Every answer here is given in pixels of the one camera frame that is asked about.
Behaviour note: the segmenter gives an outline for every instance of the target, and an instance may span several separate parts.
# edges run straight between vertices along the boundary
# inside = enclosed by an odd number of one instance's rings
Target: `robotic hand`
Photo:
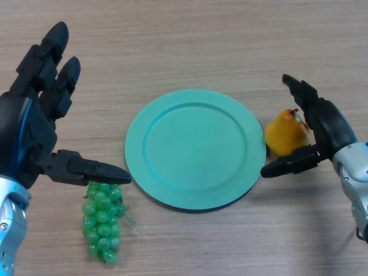
[[[57,119],[65,117],[81,65],[72,57],[57,72],[68,42],[68,27],[56,24],[31,46],[18,77],[0,96],[0,275],[14,275],[17,251],[26,236],[29,189],[40,174],[54,182],[87,186],[89,181],[131,183],[121,168],[86,160],[78,152],[52,152]]]
[[[290,89],[295,103],[304,112],[316,144],[296,149],[261,169],[264,178],[298,174],[329,159],[340,177],[345,195],[351,201],[356,236],[368,242],[368,146],[359,142],[349,123],[330,101],[318,96],[311,85],[289,75],[282,81]]]

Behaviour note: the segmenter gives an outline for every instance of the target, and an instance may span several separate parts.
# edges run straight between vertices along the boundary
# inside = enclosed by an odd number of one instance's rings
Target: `table surface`
[[[368,138],[366,0],[4,0],[0,83],[6,91],[32,44],[58,21],[70,30],[65,60],[82,72],[57,123],[56,149],[126,168],[125,134],[153,99],[200,87],[242,102],[264,124],[295,108],[282,74],[305,79]],[[85,187],[40,177],[16,275],[366,275],[368,246],[351,238],[350,203],[329,162],[260,179],[237,203],[184,214],[124,187],[129,215],[119,264],[86,255]]]

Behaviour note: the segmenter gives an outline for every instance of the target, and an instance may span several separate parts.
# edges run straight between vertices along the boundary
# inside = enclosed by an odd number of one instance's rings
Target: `green plate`
[[[166,94],[129,127],[125,158],[149,196],[173,208],[227,206],[260,177],[266,161],[262,128],[240,102],[201,89]]]

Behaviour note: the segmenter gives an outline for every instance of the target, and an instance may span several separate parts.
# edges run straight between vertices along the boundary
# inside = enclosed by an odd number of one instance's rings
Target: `yellow pear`
[[[278,156],[289,155],[294,149],[311,143],[311,130],[297,111],[298,109],[283,110],[266,127],[266,144]]]

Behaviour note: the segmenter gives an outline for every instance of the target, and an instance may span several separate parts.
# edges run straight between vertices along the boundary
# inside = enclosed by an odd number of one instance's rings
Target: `green grapes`
[[[126,211],[121,186],[90,182],[85,198],[88,202],[82,206],[82,230],[88,242],[87,253],[108,264],[116,264],[121,233],[119,218]]]

